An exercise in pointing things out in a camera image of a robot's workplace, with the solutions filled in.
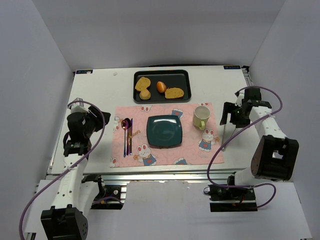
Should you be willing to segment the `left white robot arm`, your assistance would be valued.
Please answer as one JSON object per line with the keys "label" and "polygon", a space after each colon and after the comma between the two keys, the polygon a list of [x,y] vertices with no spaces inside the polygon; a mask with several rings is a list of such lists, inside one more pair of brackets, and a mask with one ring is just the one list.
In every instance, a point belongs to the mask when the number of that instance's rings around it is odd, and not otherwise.
{"label": "left white robot arm", "polygon": [[92,150],[90,138],[102,131],[111,114],[90,106],[70,108],[68,132],[63,138],[64,168],[67,173],[59,179],[59,187],[50,209],[41,213],[41,223],[49,240],[84,240],[89,227],[86,218],[92,202],[105,190],[98,175],[84,176]]}

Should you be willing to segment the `glossy orange bread bun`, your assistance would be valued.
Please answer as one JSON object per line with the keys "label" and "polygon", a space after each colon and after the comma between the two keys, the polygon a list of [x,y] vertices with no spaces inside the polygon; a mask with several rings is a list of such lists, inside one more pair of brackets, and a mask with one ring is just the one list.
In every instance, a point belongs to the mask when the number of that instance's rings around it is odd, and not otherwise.
{"label": "glossy orange bread bun", "polygon": [[162,81],[157,82],[156,88],[159,93],[164,93],[167,90],[167,86]]}

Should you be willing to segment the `metal tongs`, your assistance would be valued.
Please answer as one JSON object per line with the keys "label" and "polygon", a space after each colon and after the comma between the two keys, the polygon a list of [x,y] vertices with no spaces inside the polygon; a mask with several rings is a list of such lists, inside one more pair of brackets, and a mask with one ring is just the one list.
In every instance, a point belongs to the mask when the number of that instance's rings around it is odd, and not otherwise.
{"label": "metal tongs", "polygon": [[227,124],[224,124],[221,144],[223,145],[226,142],[226,140],[228,140],[229,138],[231,138],[235,134],[235,132],[236,132],[236,127],[233,127],[233,131],[231,133],[229,133],[227,130]]}

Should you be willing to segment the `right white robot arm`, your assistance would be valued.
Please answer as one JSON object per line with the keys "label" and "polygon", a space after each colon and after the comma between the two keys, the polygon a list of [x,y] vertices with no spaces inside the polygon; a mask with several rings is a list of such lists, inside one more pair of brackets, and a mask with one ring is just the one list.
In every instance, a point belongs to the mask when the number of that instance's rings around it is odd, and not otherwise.
{"label": "right white robot arm", "polygon": [[244,87],[235,95],[235,103],[224,103],[219,124],[231,123],[239,130],[254,124],[260,141],[250,166],[233,173],[228,184],[243,188],[267,181],[289,181],[298,155],[298,141],[288,138],[280,129],[274,118],[276,112],[262,99],[259,87]]}

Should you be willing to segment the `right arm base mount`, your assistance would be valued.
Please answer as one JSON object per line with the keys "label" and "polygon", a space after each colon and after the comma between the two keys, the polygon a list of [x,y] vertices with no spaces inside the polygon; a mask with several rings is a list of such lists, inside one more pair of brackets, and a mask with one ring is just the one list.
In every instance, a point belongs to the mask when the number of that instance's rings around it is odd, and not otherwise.
{"label": "right arm base mount", "polygon": [[257,212],[256,195],[252,188],[230,188],[235,185],[235,177],[227,179],[228,188],[213,184],[203,189],[203,194],[209,196],[209,206],[212,213],[227,212]]}

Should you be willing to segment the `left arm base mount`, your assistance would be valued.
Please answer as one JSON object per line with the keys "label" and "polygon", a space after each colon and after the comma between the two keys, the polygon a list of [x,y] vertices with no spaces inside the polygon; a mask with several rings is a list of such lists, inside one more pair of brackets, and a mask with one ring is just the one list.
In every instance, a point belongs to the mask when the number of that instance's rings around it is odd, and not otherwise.
{"label": "left arm base mount", "polygon": [[121,203],[121,186],[120,185],[105,185],[104,180],[99,174],[90,174],[83,177],[81,183],[94,182],[98,186],[98,194],[91,205],[91,210],[121,210],[123,203]]}

